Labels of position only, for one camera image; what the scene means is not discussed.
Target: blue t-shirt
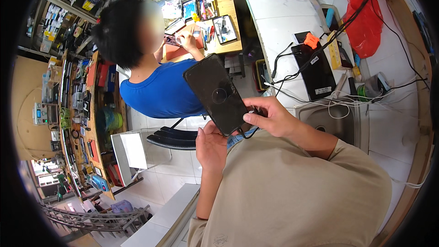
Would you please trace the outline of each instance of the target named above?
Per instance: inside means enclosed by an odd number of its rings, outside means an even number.
[[[161,64],[146,80],[120,85],[120,95],[127,105],[151,118],[186,118],[206,113],[183,78],[183,72],[197,61]]]

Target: beige t-shirt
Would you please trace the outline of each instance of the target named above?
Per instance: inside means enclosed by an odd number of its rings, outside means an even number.
[[[329,160],[261,130],[228,151],[208,221],[188,247],[368,246],[390,205],[389,175],[338,140]]]

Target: orange phone holder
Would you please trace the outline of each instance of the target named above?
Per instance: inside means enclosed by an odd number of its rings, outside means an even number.
[[[306,34],[304,44],[310,46],[314,50],[317,48],[317,42],[319,42],[317,37],[313,36],[311,33]]]

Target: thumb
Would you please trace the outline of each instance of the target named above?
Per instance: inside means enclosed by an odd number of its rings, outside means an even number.
[[[198,127],[198,135],[195,139],[195,147],[202,147],[204,146],[204,142],[206,141],[206,134],[204,133],[204,130],[201,129],[201,127]]]
[[[245,122],[256,125],[259,128],[266,129],[270,120],[255,113],[246,113],[242,117]]]

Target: red plastic bag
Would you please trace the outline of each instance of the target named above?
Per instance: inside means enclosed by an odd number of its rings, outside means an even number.
[[[343,20],[346,21],[361,5],[363,0],[348,0],[348,8]],[[356,19],[346,28],[352,49],[360,58],[372,56],[377,51],[381,43],[381,28],[383,22],[377,17],[375,12],[381,17],[381,9],[377,0],[372,3],[369,0]]]

